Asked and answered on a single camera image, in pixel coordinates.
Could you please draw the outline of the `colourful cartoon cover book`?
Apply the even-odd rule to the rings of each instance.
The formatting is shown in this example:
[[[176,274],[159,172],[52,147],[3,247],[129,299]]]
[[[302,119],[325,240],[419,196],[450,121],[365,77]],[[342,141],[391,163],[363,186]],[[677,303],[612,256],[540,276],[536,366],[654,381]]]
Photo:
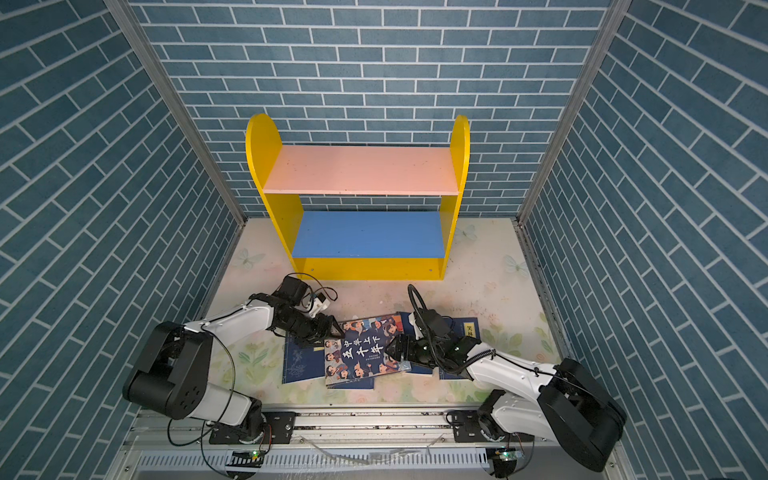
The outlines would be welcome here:
[[[340,323],[341,338],[324,341],[325,385],[337,387],[355,381],[412,370],[409,361],[400,361],[386,348],[404,332],[400,314],[349,320]]]

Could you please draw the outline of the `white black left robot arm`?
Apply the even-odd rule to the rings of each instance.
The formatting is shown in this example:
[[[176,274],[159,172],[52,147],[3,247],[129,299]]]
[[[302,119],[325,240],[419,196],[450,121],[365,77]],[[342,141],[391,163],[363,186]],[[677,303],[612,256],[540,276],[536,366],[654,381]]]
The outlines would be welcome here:
[[[259,400],[209,380],[216,347],[226,351],[241,338],[282,330],[301,345],[343,337],[332,315],[300,310],[291,299],[253,294],[234,311],[186,324],[163,322],[150,333],[123,386],[123,397],[172,420],[195,418],[232,427],[247,441],[262,434]]]

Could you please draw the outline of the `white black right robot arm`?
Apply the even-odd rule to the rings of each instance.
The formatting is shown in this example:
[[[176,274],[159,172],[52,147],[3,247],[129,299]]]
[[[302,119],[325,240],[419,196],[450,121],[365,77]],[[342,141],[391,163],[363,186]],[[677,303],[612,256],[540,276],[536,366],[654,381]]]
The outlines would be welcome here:
[[[396,360],[438,367],[492,390],[477,410],[491,441],[525,433],[557,442],[581,466],[601,472],[621,439],[627,414],[579,362],[526,361],[470,336],[399,334],[386,347]]]

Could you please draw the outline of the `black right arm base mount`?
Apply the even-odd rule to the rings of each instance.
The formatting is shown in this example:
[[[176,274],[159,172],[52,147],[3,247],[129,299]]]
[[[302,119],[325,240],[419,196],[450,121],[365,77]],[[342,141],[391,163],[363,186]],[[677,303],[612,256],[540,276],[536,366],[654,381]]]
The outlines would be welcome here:
[[[444,415],[456,443],[526,443],[534,440],[530,434],[508,433],[491,417],[476,410],[449,410]]]

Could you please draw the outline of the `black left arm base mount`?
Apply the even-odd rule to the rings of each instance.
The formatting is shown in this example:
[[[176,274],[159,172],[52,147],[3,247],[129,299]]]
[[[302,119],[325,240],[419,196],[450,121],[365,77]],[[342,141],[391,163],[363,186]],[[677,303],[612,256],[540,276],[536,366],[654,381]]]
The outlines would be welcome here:
[[[289,411],[259,412],[241,425],[215,424],[209,437],[211,445],[284,445],[293,435],[297,414]]]

